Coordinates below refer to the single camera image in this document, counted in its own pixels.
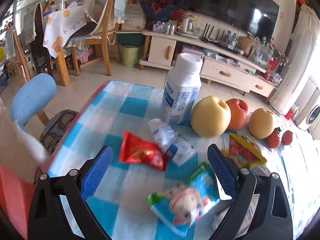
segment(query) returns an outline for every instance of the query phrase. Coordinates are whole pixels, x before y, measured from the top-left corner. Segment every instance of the blue chair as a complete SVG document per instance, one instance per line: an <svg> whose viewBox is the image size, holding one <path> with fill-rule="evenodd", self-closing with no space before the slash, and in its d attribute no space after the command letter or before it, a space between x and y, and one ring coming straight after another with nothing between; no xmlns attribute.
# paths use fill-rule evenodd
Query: blue chair
<svg viewBox="0 0 320 240"><path fill-rule="evenodd" d="M40 142L50 155L78 114L73 110L63 110L49 120L43 109L56 93L57 86L54 79L48 74L41 73L19 89L10 105L11 119L17 121L22 129L33 116L38 115L45 126L40 135Z"/></svg>

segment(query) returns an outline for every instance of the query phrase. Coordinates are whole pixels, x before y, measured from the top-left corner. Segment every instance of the blue gripper pad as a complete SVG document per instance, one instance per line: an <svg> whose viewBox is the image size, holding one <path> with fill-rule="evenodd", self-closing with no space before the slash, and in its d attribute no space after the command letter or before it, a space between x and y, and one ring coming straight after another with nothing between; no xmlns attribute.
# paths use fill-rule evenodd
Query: blue gripper pad
<svg viewBox="0 0 320 240"><path fill-rule="evenodd" d="M105 145L93 159L91 167L82 178L80 195L84 201L94 195L111 161L112 148Z"/></svg>
<svg viewBox="0 0 320 240"><path fill-rule="evenodd" d="M224 192L235 199L237 196L237 177L232 172L226 158L219 148L212 144L208 147L208 160L217 175Z"/></svg>

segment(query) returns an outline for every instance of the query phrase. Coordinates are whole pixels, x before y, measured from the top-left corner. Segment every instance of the television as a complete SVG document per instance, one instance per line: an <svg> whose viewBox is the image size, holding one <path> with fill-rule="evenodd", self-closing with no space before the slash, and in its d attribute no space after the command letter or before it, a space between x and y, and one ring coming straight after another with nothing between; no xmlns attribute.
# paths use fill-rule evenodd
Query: television
<svg viewBox="0 0 320 240"><path fill-rule="evenodd" d="M214 17L252 36L269 40L279 6L272 0L183 0L182 8Z"/></svg>

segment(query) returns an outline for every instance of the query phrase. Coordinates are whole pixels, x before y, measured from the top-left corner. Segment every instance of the chair seat cushion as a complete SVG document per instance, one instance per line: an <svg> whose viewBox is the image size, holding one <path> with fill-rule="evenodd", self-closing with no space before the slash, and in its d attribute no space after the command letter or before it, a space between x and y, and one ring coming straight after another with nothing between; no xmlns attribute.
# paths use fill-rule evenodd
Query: chair seat cushion
<svg viewBox="0 0 320 240"><path fill-rule="evenodd" d="M40 135L40 142L48 150L50 155L53 154L62 136L77 114L77 111L63 110L50 119L44 128L44 131Z"/></svg>

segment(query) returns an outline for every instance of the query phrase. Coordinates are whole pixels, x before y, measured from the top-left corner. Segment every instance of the bottle label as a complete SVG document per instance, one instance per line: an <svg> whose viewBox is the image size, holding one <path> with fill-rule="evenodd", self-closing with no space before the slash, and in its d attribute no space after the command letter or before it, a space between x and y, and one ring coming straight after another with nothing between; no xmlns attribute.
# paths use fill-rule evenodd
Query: bottle label
<svg viewBox="0 0 320 240"><path fill-rule="evenodd" d="M170 76L164 89L160 108L160 119L169 125L184 123L197 96L200 87L181 87Z"/></svg>

